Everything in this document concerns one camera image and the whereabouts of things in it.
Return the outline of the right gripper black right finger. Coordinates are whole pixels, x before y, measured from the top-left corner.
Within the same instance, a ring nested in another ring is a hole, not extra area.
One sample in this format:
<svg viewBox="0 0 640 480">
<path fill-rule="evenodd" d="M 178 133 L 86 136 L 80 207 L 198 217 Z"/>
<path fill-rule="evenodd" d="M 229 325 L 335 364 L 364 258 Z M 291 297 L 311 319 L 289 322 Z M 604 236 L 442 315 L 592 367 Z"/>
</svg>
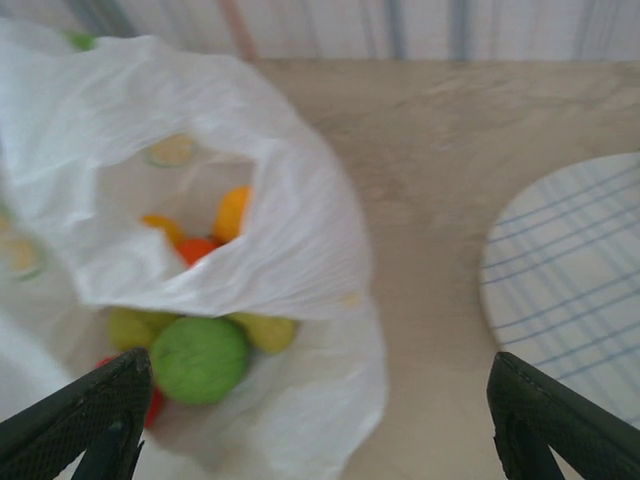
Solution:
<svg viewBox="0 0 640 480">
<path fill-rule="evenodd" d="M 639 477 L 639 430 L 519 357 L 496 353 L 487 401 L 508 479 L 562 479 L 555 454 L 584 479 Z"/>
</svg>

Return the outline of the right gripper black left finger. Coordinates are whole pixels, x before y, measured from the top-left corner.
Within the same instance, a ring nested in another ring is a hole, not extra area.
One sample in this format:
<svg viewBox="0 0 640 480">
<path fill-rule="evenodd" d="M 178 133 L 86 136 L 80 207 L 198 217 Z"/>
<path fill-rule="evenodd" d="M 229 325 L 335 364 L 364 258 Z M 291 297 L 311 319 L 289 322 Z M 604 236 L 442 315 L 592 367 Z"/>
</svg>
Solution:
<svg viewBox="0 0 640 480">
<path fill-rule="evenodd" d="M 151 404 L 148 352 L 134 348 L 1 423 L 1 477 L 130 479 Z"/>
</svg>

